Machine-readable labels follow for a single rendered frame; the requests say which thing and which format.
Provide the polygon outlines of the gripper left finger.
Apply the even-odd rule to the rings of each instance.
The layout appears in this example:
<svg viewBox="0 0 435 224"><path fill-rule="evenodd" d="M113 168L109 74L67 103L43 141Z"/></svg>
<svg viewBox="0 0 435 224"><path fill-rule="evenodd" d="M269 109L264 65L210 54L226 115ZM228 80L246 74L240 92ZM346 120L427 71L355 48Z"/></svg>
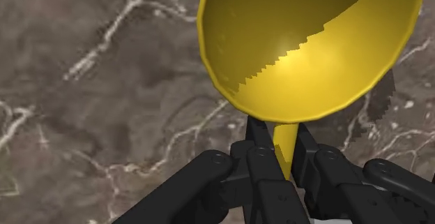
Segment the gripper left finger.
<svg viewBox="0 0 435 224"><path fill-rule="evenodd" d="M236 207L245 224L310 224L266 123L254 117L229 154L200 153L112 224L220 224Z"/></svg>

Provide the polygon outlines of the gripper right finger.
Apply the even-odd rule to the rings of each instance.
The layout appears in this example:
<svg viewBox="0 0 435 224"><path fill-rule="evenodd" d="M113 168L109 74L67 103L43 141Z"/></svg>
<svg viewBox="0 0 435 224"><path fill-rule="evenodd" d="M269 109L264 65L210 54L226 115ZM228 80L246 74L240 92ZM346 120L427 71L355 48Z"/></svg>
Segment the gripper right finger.
<svg viewBox="0 0 435 224"><path fill-rule="evenodd" d="M298 128L291 173L312 218L352 224L435 224L435 183L381 158L363 167Z"/></svg>

